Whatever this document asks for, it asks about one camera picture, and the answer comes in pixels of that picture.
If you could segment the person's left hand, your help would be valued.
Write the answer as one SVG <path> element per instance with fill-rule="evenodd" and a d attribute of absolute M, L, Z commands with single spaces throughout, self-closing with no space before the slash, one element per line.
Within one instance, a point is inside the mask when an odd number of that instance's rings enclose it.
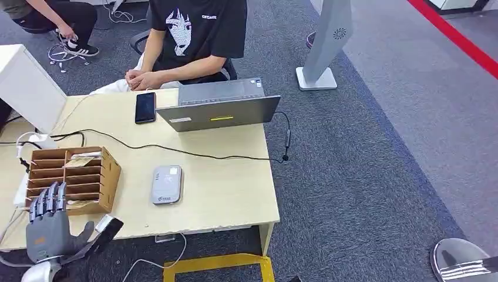
<path fill-rule="evenodd" d="M 156 72 L 144 72 L 139 79 L 141 79 L 141 83 L 133 91 L 159 89 L 164 84 L 161 76 Z"/>

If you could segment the person's right hand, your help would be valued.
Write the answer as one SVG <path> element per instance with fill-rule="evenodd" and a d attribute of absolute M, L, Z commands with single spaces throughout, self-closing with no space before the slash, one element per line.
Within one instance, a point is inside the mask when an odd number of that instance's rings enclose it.
<path fill-rule="evenodd" d="M 131 70 L 126 72 L 125 80 L 126 80 L 128 86 L 131 90 L 136 89 L 140 85 L 141 79 L 139 79 L 139 77 L 142 74 L 144 74 L 143 71 L 136 70 L 136 69 L 131 69 Z"/>

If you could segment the person's hand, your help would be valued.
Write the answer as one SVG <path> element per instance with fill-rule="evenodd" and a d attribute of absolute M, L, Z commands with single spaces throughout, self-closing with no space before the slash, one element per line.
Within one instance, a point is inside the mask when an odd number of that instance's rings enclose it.
<path fill-rule="evenodd" d="M 56 26 L 60 36 L 64 37 L 67 40 L 73 40 L 73 41 L 78 40 L 78 36 L 75 34 L 73 29 L 68 24 L 62 22 L 58 23 Z"/>

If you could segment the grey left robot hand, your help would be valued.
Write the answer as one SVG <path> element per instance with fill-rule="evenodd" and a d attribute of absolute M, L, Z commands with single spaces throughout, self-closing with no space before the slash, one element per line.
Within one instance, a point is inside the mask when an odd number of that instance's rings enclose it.
<path fill-rule="evenodd" d="M 79 235 L 71 234 L 66 212 L 66 188 L 66 182 L 54 182 L 29 206 L 26 248 L 34 263 L 75 255 L 88 244 L 95 230 L 95 223 L 89 221 Z"/>

